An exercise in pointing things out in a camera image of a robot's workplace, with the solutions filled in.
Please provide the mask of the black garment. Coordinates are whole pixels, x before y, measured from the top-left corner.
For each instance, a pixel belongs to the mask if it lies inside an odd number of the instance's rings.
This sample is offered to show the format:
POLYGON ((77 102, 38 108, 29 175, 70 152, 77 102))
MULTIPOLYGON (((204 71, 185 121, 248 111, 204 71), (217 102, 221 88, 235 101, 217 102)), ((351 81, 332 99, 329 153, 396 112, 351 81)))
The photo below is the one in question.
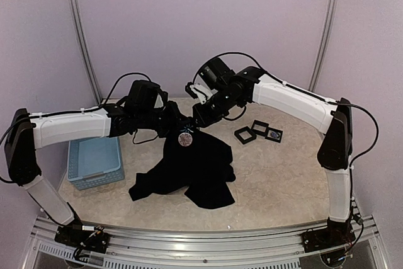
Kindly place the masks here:
POLYGON ((162 159, 148 172, 137 173, 128 193, 133 201, 155 193, 168 195, 187 188, 184 195, 203 209, 219 209, 235 203, 228 183, 236 180, 230 145, 191 127, 166 137, 162 159), (193 136, 189 147, 178 143, 178 135, 193 136))

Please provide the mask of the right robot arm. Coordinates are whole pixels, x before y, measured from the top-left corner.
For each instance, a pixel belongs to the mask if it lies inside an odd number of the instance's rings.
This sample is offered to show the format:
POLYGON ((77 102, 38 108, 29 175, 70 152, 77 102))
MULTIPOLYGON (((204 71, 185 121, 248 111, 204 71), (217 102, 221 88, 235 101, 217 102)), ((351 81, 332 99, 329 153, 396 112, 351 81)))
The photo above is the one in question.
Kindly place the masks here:
POLYGON ((351 213, 352 123, 350 102, 316 95, 278 79, 260 66, 240 72, 230 69, 220 57, 204 63, 197 72, 203 84, 188 82, 185 91, 199 102, 193 118, 199 127, 208 127, 229 114, 234 106, 247 103, 269 106, 289 114, 324 135, 317 160, 325 169, 329 189, 329 220, 322 241, 337 245, 346 237, 343 224, 351 213))

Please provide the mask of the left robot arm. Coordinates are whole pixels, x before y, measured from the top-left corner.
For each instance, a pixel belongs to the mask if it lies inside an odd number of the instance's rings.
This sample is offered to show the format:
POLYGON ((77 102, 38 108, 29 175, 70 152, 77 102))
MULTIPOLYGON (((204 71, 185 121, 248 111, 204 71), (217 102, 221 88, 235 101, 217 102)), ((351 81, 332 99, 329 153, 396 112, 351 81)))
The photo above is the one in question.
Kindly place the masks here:
POLYGON ((72 140, 120 137, 140 129, 153 130, 159 138, 188 122, 168 93, 151 81, 136 80, 128 95, 116 103, 75 111, 30 114, 20 108, 1 138, 10 184, 25 189, 49 218, 61 227, 64 237, 76 247, 88 241, 88 232, 73 222, 73 209, 43 176, 36 151, 72 140))

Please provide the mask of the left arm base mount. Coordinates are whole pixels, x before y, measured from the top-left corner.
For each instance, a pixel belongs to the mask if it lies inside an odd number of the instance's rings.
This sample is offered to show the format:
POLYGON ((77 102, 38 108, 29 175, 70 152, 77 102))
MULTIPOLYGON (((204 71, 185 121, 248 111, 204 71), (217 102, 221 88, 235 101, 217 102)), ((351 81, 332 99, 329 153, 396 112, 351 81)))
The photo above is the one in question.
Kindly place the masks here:
POLYGON ((56 230, 54 241, 74 248, 72 258, 75 261, 85 261, 91 252, 105 254, 110 241, 110 235, 105 227, 85 225, 79 219, 74 219, 56 230))

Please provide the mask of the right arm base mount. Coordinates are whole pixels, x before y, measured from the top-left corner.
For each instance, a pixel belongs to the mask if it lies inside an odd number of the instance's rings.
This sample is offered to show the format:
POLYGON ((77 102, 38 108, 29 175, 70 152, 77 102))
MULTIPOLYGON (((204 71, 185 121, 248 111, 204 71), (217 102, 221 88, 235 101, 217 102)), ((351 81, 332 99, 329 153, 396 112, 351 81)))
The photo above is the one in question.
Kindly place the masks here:
POLYGON ((320 258, 325 266, 336 268, 341 266, 349 252, 356 246, 365 229, 364 220, 359 214, 351 214, 346 222, 327 220, 322 229, 308 229, 302 235, 305 253, 322 251, 320 258))

